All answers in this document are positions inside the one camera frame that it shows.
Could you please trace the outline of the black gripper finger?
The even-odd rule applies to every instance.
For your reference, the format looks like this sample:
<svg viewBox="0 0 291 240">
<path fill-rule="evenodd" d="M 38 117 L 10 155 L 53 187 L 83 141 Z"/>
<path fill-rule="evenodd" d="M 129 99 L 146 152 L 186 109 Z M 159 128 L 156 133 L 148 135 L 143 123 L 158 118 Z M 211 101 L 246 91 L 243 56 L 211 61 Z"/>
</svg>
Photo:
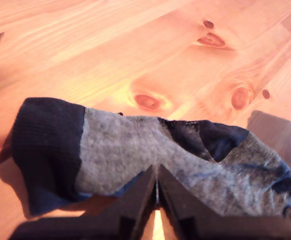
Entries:
<svg viewBox="0 0 291 240">
<path fill-rule="evenodd" d="M 139 240 L 155 202 L 156 174 L 150 166 L 132 187 L 92 220 L 90 240 Z"/>
<path fill-rule="evenodd" d="M 163 165 L 158 169 L 163 208 L 179 240 L 220 240 L 213 232 L 219 217 L 191 194 Z"/>
</svg>

